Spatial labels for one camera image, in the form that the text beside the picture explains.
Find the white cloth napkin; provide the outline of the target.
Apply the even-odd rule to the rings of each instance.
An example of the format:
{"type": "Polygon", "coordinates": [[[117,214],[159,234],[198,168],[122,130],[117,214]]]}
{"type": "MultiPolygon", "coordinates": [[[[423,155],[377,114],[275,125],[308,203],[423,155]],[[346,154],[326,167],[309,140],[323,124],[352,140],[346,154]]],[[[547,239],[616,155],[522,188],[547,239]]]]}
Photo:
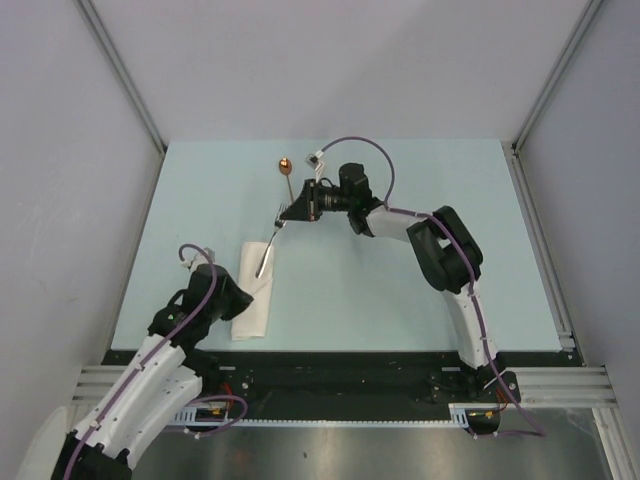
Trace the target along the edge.
{"type": "Polygon", "coordinates": [[[241,249],[238,285],[253,297],[249,307],[231,321],[234,342],[264,338],[267,333],[274,280],[274,248],[246,242],[241,249]]]}

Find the silver fork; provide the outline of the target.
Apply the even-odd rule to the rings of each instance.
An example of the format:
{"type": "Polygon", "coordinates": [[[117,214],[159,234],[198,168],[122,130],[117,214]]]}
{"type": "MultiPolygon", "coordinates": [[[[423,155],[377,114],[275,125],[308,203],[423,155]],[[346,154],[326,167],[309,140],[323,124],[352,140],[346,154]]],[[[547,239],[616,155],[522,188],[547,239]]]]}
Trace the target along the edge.
{"type": "Polygon", "coordinates": [[[289,207],[289,205],[287,203],[282,203],[278,209],[278,212],[276,214],[276,217],[274,219],[274,230],[272,232],[272,235],[269,239],[269,241],[267,242],[267,245],[263,251],[263,254],[260,258],[260,261],[258,263],[258,266],[255,270],[254,273],[254,277],[256,279],[259,279],[262,277],[265,268],[266,268],[266,264],[270,255],[270,252],[272,250],[272,246],[274,243],[274,240],[276,238],[276,235],[280,232],[280,230],[285,226],[286,221],[282,219],[282,215],[283,213],[287,210],[287,208],[289,207]]]}

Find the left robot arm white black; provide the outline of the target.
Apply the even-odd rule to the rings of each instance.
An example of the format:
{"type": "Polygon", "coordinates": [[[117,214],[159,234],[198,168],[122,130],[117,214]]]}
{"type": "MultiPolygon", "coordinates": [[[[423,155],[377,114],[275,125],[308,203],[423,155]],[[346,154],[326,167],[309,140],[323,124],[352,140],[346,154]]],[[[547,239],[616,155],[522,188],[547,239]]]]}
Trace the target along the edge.
{"type": "Polygon", "coordinates": [[[192,403],[211,404],[215,422],[186,428],[195,438],[242,419],[246,401],[225,385],[217,360],[196,346],[214,322],[234,319],[252,301],[223,267],[192,268],[187,287],[155,314],[124,372],[66,435],[53,478],[131,478],[155,438],[192,403]]]}

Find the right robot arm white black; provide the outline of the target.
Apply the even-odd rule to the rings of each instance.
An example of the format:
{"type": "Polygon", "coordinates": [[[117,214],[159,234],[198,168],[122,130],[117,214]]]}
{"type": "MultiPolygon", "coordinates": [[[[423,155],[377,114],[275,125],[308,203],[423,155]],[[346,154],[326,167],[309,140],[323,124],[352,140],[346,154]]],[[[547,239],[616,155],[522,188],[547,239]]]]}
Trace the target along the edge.
{"type": "Polygon", "coordinates": [[[461,376],[463,393],[473,401],[484,401],[493,394],[501,371],[477,286],[483,254],[457,212],[449,206],[430,214],[388,207],[373,195],[364,166],[357,163],[340,167],[337,185],[307,179],[300,195],[285,206],[278,219],[315,222],[325,212],[346,213],[357,235],[411,246],[423,277],[447,303],[458,355],[468,369],[461,376]]]}

